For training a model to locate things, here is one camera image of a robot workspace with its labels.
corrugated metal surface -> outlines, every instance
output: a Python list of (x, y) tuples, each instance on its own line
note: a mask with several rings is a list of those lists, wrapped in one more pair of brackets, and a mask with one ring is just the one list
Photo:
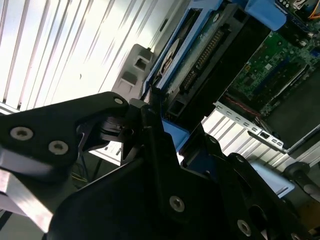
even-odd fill
[(320, 161), (320, 142), (298, 159), (293, 159), (251, 137), (244, 127), (218, 111), (213, 111), (202, 121), (202, 125), (206, 133), (219, 141), (225, 155), (239, 153), (248, 161), (263, 161), (281, 172), (296, 161), (308, 163), (310, 166)]
[(109, 91), (182, 0), (0, 0), (0, 101), (21, 110)]

green circuit board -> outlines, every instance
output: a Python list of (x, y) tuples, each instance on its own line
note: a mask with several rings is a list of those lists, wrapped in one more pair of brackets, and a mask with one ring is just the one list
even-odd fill
[(250, 107), (268, 116), (316, 69), (319, 56), (311, 54), (320, 45), (310, 38), (297, 47), (280, 34), (271, 32), (232, 83), (250, 102)]

